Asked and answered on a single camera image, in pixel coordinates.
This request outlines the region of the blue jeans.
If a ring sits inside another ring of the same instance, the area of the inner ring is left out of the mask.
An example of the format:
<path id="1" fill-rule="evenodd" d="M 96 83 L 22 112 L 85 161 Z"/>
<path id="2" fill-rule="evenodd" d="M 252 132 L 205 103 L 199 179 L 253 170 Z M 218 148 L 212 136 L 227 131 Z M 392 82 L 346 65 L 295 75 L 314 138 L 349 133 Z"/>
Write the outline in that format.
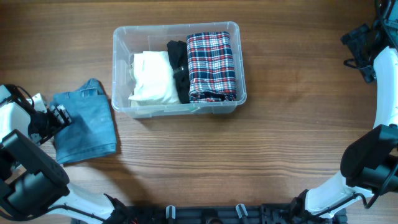
<path id="1" fill-rule="evenodd" d="M 117 138 L 108 97 L 99 80 L 57 93 L 53 106 L 64 106 L 72 123 L 54 137 L 56 160 L 70 164 L 116 153 Z"/>

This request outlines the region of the cream cloth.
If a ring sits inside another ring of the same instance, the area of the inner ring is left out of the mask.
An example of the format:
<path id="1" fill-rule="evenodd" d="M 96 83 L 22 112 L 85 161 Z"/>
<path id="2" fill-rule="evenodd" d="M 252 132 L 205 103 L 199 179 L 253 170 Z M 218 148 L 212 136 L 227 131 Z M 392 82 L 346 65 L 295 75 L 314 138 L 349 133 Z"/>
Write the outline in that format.
<path id="1" fill-rule="evenodd" d="M 180 104 L 174 71 L 166 51 L 135 54 L 130 76 L 135 83 L 128 98 L 132 107 Z"/>

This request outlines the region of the black garment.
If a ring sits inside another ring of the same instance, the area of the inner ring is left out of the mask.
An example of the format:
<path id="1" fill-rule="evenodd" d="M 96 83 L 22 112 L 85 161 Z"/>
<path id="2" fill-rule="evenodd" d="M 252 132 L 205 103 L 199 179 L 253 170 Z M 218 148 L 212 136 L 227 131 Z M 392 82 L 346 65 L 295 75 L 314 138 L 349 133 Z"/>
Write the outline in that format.
<path id="1" fill-rule="evenodd" d="M 169 62 L 173 69 L 173 78 L 182 104 L 190 102 L 190 79 L 188 71 L 187 44 L 183 41 L 171 40 L 167 43 Z"/>

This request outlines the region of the red plaid shirt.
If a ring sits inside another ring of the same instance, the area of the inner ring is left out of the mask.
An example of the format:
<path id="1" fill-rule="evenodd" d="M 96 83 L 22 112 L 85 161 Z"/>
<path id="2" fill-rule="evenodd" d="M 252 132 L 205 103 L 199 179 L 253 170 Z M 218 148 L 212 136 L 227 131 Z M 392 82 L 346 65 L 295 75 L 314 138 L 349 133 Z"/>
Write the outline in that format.
<path id="1" fill-rule="evenodd" d="M 236 99 L 236 71 L 228 32 L 188 35 L 187 56 L 191 103 Z"/>

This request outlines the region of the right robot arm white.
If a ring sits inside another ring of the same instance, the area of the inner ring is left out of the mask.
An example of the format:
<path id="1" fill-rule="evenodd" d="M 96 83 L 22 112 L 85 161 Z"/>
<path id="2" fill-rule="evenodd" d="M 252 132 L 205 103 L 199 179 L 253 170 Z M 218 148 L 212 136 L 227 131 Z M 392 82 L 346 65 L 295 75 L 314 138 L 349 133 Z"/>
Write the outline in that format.
<path id="1" fill-rule="evenodd" d="M 372 26 L 363 24 L 341 37 L 352 53 L 345 66 L 358 70 L 366 83 L 377 85 L 373 129 L 349 145 L 339 171 L 315 189 L 304 190 L 275 213 L 287 223 L 339 223 L 337 216 L 362 201 L 397 191 L 397 0 L 375 1 Z"/>

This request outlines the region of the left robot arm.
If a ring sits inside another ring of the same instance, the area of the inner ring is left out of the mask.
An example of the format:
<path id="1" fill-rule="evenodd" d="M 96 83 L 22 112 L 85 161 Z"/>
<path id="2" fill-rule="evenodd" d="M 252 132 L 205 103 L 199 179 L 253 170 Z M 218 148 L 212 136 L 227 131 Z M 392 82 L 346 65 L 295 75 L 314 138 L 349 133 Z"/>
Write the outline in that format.
<path id="1" fill-rule="evenodd" d="M 47 106 L 20 86 L 1 85 L 1 217 L 26 222 L 45 215 L 72 223 L 129 223 L 118 199 L 70 183 L 40 146 L 71 125 L 64 106 Z"/>

